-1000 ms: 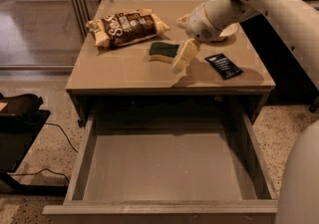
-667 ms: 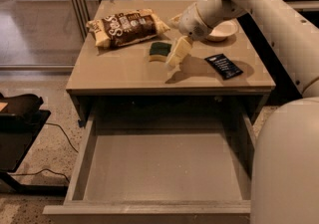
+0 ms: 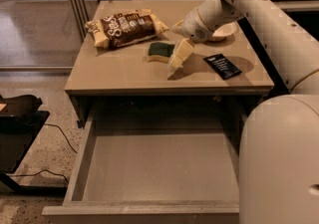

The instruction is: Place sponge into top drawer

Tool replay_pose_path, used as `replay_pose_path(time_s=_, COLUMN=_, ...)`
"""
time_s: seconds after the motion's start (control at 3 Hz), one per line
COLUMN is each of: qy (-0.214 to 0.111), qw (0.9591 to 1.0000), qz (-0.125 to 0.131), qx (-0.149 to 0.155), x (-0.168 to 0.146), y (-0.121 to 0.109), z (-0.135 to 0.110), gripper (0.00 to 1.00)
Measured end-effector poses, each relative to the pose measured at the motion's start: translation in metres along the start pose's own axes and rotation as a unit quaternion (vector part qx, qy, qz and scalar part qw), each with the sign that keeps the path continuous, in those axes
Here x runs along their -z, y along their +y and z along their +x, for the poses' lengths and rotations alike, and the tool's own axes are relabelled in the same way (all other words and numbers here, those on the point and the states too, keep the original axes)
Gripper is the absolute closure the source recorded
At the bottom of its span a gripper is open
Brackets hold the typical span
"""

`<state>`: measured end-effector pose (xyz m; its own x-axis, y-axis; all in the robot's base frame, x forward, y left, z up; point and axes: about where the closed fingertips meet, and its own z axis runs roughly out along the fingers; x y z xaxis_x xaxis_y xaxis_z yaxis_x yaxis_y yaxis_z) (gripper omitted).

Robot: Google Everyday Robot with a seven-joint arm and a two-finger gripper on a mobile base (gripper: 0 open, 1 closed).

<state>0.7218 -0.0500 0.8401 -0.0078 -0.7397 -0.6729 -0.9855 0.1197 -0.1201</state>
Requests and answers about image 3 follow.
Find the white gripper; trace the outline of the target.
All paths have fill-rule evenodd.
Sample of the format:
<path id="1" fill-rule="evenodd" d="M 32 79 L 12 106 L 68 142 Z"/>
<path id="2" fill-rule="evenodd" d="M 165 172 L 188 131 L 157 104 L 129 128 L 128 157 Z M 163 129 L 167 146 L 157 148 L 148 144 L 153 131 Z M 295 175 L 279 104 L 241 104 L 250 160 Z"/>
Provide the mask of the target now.
<path id="1" fill-rule="evenodd" d="M 204 43 L 213 35 L 213 32 L 202 22 L 197 8 L 190 11 L 183 20 L 176 22 L 171 30 L 176 34 L 182 34 L 185 39 L 178 42 L 173 49 L 168 61 L 170 72 L 182 67 L 182 64 L 193 53 L 194 43 Z"/>

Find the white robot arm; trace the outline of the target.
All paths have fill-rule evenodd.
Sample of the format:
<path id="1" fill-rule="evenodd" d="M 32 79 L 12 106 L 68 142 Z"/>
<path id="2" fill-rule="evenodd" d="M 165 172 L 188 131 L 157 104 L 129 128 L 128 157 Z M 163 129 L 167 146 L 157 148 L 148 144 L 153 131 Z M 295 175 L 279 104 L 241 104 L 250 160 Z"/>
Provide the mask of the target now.
<path id="1" fill-rule="evenodd" d="M 239 149 L 239 224 L 319 224 L 319 42 L 271 0 L 205 0 L 180 33 L 203 43 L 248 20 L 288 92 L 258 105 Z"/>

